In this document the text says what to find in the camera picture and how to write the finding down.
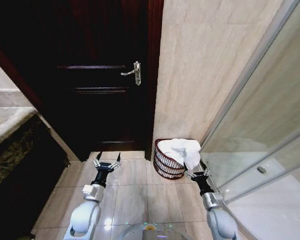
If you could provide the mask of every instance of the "door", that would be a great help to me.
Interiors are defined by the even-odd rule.
[[[148,11],[147,0],[0,1],[0,50],[82,161],[90,151],[145,150],[152,141]],[[121,74],[136,61],[140,85]]]

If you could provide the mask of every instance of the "wooden door frame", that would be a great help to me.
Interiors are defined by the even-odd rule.
[[[145,158],[151,160],[155,109],[157,97],[157,83],[159,70],[160,42],[164,0],[147,0],[147,81],[146,81],[146,143]],[[32,105],[44,116],[50,119],[49,110],[29,87],[24,77],[17,71],[12,62],[0,50],[0,67],[29,99]]]

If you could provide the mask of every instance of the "wicker basket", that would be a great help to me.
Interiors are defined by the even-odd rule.
[[[153,166],[157,173],[164,177],[165,179],[179,179],[185,174],[185,168],[173,158],[166,156],[158,148],[158,143],[162,140],[170,139],[157,139],[155,140],[155,150],[154,150],[154,161]]]

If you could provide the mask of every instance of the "dark granite countertop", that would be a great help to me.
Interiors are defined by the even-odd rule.
[[[0,143],[36,113],[33,107],[0,107]]]

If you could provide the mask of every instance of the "silver door lever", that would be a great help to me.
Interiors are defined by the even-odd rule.
[[[134,69],[130,72],[121,72],[122,76],[128,76],[134,73],[135,75],[135,84],[138,86],[141,84],[141,62],[135,61],[133,64]]]

